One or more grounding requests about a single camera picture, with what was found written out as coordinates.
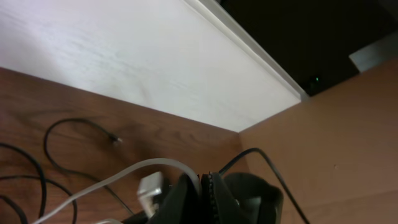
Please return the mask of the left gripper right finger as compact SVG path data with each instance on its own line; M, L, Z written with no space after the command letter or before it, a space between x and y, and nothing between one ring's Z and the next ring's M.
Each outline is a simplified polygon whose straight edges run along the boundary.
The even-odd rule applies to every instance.
M210 224L245 224L248 217L217 172L201 177L203 222Z

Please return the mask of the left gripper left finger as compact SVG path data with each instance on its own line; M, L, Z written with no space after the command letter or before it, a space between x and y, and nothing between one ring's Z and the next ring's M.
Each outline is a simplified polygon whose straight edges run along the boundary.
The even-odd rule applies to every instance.
M199 223L199 197L187 174L180 176L159 210L147 223L197 224Z

